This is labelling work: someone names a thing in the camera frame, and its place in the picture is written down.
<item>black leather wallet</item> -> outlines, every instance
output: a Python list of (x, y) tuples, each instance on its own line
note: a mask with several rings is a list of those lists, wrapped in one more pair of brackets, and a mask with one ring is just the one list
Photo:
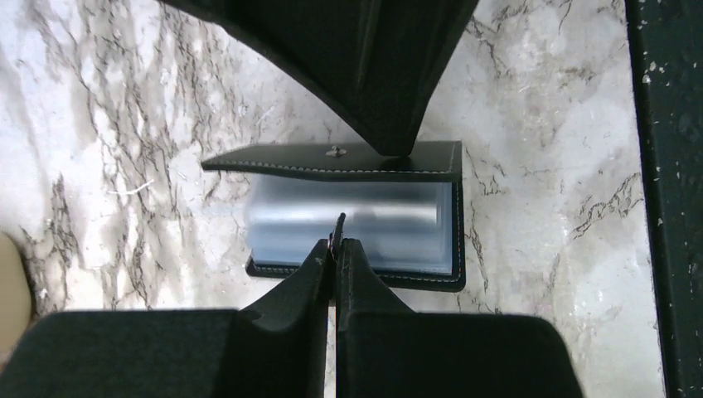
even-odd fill
[(206, 171), (252, 172), (246, 206), (252, 276), (284, 278), (340, 213), (389, 286), (459, 291), (466, 283), (462, 144), (418, 142), (408, 157), (367, 143), (257, 144), (208, 159)]

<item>cream colored round object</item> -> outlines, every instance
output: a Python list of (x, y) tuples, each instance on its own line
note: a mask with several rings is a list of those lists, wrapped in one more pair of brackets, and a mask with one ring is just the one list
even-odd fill
[(0, 233), (0, 354), (20, 339), (32, 315), (32, 298), (17, 247)]

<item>white marble table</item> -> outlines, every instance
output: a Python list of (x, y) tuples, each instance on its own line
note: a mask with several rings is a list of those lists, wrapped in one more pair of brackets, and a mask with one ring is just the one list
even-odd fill
[[(41, 314), (251, 303), (275, 282), (242, 267), (248, 176), (198, 162), (359, 140), (263, 57), (153, 0), (8, 0), (0, 30), (0, 228)], [(466, 148), (468, 284), (398, 295), (536, 314), (587, 396), (663, 396), (623, 0), (482, 0), (420, 139)]]

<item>wallet flap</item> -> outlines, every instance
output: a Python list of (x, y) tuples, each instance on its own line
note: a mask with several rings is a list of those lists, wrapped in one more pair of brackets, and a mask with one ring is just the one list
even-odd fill
[(459, 141), (418, 142), (408, 157), (394, 158), (366, 143), (256, 144), (208, 159), (202, 167), (318, 181), (456, 182), (461, 148)]

